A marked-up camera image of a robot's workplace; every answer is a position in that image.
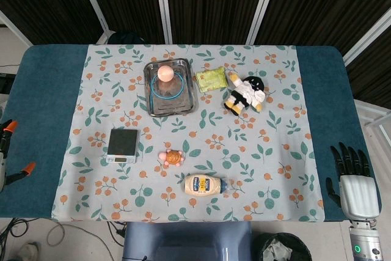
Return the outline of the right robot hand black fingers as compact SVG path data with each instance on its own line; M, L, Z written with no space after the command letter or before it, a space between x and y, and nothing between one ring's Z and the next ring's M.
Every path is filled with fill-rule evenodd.
M369 160L362 150L339 143L331 146L337 171L339 194L331 178L326 178L328 196L352 221L372 221L380 215L376 182L371 175Z

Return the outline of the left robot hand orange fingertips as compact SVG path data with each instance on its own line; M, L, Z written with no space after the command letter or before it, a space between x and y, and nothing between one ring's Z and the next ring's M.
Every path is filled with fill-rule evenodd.
M12 119L9 119L1 124L1 192L4 190L5 186L30 176L36 166L36 162L32 161L24 169L19 171L19 173L11 175L6 174L6 163L10 147L10 140L13 133L15 132L17 125L17 121Z

